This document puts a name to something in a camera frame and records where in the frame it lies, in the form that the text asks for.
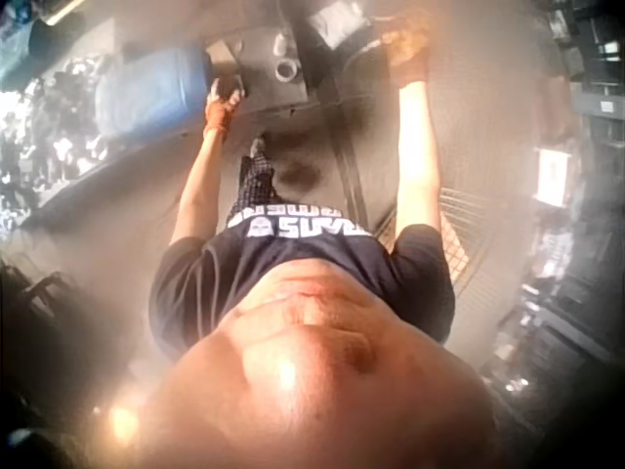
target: navy t-shirt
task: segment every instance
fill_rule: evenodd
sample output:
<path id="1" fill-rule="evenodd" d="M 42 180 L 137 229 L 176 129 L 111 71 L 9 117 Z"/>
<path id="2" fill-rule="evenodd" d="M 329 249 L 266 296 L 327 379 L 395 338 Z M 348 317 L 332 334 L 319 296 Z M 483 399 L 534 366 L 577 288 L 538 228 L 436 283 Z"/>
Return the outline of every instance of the navy t-shirt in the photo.
<path id="1" fill-rule="evenodd" d="M 387 250 L 338 210 L 302 204 L 246 208 L 209 241 L 188 237 L 165 253 L 150 295 L 159 345 L 181 357 L 271 269 L 322 259 L 351 274 L 406 322 L 441 342 L 449 334 L 454 294 L 440 234 L 407 227 Z"/>

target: man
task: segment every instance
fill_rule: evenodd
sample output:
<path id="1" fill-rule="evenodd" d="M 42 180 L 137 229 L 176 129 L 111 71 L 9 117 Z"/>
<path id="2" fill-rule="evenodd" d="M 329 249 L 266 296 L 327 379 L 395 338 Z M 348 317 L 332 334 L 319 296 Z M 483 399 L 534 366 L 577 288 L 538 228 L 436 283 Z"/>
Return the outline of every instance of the man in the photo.
<path id="1" fill-rule="evenodd" d="M 215 235 L 222 143 L 241 97 L 214 87 L 152 291 L 152 330 L 178 362 L 146 410 L 144 467 L 484 467 L 489 398 L 438 344 L 454 297 L 424 58 L 402 57 L 391 60 L 410 73 L 390 255 L 340 212 L 282 201 L 262 139 Z"/>

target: orange glove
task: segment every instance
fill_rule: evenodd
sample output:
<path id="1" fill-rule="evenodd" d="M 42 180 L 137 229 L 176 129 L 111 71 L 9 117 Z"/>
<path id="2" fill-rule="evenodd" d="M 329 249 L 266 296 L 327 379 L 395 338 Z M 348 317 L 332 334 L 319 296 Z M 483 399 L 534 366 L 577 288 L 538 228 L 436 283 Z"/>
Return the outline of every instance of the orange glove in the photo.
<path id="1" fill-rule="evenodd" d="M 387 51 L 391 78 L 397 86 L 428 80 L 432 24 L 432 17 L 423 10 L 376 23 Z"/>
<path id="2" fill-rule="evenodd" d="M 222 98 L 218 92 L 219 79 L 215 80 L 211 88 L 211 94 L 206 102 L 204 137 L 209 130 L 217 129 L 224 133 L 224 140 L 228 135 L 232 115 L 236 112 L 242 100 L 240 90 L 234 90 L 227 99 Z"/>

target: shirt logo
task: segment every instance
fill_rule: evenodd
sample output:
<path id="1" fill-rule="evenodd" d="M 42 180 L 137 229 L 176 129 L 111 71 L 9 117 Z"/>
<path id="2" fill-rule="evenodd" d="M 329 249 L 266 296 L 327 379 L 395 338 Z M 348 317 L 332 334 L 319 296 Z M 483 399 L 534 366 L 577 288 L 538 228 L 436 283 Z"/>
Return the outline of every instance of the shirt logo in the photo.
<path id="1" fill-rule="evenodd" d="M 344 236 L 371 236 L 351 220 L 342 218 L 339 210 L 313 205 L 274 204 L 248 207 L 228 223 L 233 228 L 252 218 L 247 237 L 315 237 L 328 233 Z"/>

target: blue plastic container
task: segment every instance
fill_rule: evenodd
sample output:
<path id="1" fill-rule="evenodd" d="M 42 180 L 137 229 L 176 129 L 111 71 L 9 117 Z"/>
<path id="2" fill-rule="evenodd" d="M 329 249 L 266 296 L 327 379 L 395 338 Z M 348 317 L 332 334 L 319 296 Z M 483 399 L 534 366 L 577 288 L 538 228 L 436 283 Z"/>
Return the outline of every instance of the blue plastic container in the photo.
<path id="1" fill-rule="evenodd" d="M 96 90 L 96 122 L 112 140 L 148 144 L 203 119 L 210 58 L 199 46 L 166 49 L 109 73 Z"/>

